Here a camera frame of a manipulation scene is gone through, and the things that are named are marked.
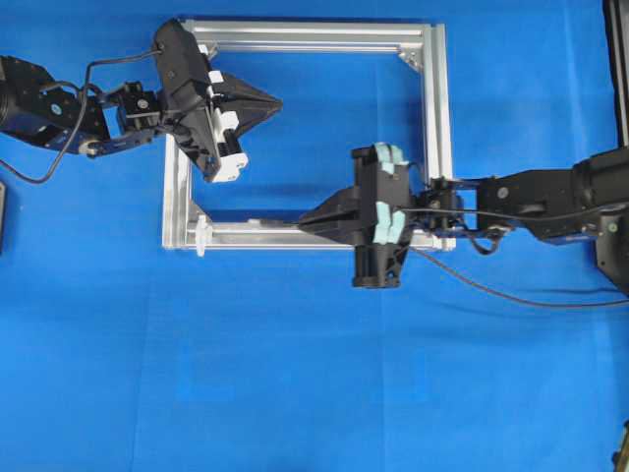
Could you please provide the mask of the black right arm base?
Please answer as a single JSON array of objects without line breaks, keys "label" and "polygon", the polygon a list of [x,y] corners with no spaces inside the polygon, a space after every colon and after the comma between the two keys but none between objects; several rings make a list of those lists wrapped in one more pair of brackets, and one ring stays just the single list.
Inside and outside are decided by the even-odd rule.
[{"label": "black right arm base", "polygon": [[597,239],[596,263],[603,275],[628,296],[628,208],[604,213]]}]

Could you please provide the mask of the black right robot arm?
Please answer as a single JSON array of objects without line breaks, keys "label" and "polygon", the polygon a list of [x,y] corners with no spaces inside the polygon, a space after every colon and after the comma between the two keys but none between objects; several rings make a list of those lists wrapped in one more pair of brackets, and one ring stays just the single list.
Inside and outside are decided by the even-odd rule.
[{"label": "black right robot arm", "polygon": [[567,169],[432,178],[418,194],[411,190],[411,164],[399,147],[360,147],[352,158],[353,185],[302,215],[298,227],[353,247],[356,287],[398,287],[416,229],[467,239],[477,252],[490,255],[506,234],[524,228],[551,245],[593,243],[598,269],[618,290],[628,290],[625,147]]}]

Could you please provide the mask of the taped black right gripper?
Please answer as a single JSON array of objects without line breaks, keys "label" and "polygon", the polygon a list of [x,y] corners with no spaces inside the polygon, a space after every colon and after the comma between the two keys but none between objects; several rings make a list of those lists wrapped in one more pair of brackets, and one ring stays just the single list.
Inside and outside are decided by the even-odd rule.
[{"label": "taped black right gripper", "polygon": [[308,234],[355,247],[353,285],[396,288],[412,239],[410,162],[394,145],[352,151],[355,186],[339,190],[299,218]]}]

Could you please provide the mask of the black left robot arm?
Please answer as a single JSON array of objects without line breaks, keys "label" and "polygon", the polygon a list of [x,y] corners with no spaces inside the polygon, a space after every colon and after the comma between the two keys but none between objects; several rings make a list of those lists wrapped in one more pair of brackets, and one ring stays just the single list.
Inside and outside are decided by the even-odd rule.
[{"label": "black left robot arm", "polygon": [[152,58],[161,89],[125,82],[104,91],[56,81],[39,65],[1,59],[1,132],[36,148],[90,158],[168,135],[210,183],[238,178],[248,163],[240,137],[282,108],[280,99],[212,68],[207,53],[177,20],[164,23],[151,48],[123,58]]}]

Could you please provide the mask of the white-railed left gripper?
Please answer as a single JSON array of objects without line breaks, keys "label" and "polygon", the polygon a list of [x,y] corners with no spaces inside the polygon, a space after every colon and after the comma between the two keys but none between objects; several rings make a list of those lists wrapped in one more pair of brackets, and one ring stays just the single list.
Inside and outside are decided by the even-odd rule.
[{"label": "white-railed left gripper", "polygon": [[[162,85],[161,102],[165,108],[162,126],[179,149],[198,168],[205,181],[226,183],[236,180],[248,163],[236,145],[228,146],[221,136],[225,130],[220,114],[213,110],[210,64],[196,38],[177,20],[164,23],[153,37],[154,57]],[[221,94],[236,110],[237,138],[278,113],[281,99],[245,81],[222,74]]]}]

